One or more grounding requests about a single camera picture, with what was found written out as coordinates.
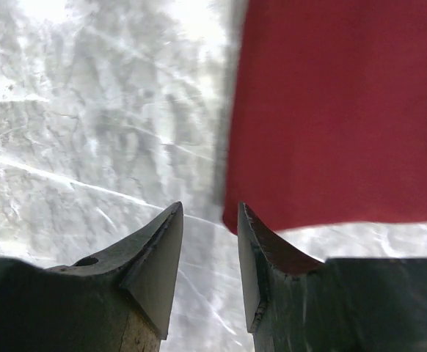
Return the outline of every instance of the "dark red fabric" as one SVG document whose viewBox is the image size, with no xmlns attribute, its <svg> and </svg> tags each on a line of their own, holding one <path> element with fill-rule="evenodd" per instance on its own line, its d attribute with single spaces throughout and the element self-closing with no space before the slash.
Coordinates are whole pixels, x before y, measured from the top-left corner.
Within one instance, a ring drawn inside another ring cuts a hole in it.
<svg viewBox="0 0 427 352">
<path fill-rule="evenodd" d="M 249 0 L 224 222 L 427 221 L 427 0 Z"/>
</svg>

